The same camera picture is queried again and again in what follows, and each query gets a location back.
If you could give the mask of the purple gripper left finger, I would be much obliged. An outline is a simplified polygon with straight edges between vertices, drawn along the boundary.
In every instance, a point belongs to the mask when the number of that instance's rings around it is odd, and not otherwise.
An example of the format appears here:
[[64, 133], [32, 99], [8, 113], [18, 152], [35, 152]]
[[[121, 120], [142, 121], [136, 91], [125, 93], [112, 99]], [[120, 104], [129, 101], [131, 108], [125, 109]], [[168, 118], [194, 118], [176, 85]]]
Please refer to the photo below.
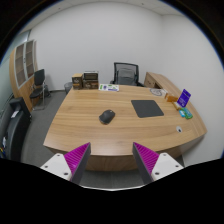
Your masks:
[[79, 184], [91, 154], [91, 143], [88, 142], [64, 155], [68, 167], [71, 170], [71, 182]]

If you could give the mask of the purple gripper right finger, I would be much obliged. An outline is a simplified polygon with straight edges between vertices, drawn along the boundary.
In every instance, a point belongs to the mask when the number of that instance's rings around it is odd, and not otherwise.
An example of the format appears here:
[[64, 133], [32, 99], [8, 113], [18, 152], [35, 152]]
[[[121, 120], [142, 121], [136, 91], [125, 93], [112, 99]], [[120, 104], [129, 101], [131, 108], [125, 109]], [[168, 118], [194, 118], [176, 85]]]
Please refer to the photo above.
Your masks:
[[143, 183], [152, 183], [153, 178], [151, 174], [159, 158], [159, 154], [136, 142], [133, 143], [132, 153]]

